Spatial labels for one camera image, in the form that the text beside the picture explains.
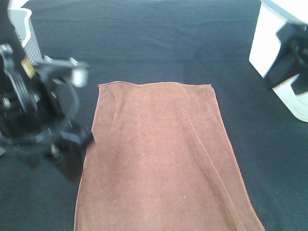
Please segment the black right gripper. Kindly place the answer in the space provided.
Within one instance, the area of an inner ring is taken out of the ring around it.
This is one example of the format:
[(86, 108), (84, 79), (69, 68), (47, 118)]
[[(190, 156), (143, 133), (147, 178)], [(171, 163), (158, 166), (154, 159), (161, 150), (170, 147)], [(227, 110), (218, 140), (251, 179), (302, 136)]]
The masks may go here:
[(294, 94), (308, 91), (308, 25), (286, 23), (276, 33), (280, 50), (271, 68), (264, 76), (267, 89), (272, 89), (293, 76)]

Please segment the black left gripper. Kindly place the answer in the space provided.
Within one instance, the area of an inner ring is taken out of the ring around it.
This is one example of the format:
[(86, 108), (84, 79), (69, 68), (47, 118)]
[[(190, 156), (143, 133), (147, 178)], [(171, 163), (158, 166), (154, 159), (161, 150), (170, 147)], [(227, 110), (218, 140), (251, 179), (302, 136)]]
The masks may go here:
[(66, 81), (46, 86), (27, 57), (17, 58), (23, 52), (0, 46), (0, 142), (42, 148), (64, 176), (77, 180), (93, 134), (74, 121), (80, 110), (76, 87)]

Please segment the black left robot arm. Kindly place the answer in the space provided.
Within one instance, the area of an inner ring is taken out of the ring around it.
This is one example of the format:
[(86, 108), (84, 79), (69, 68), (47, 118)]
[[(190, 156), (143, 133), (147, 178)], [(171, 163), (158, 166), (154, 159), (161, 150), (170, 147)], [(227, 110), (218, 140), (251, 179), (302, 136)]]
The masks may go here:
[(0, 152), (35, 166), (41, 157), (53, 162), (68, 178), (83, 170), (83, 153), (93, 134), (74, 119), (80, 109), (76, 88), (84, 87), (89, 67), (73, 58), (42, 57), (31, 61), (26, 45), (33, 34), (32, 12), (0, 3)]

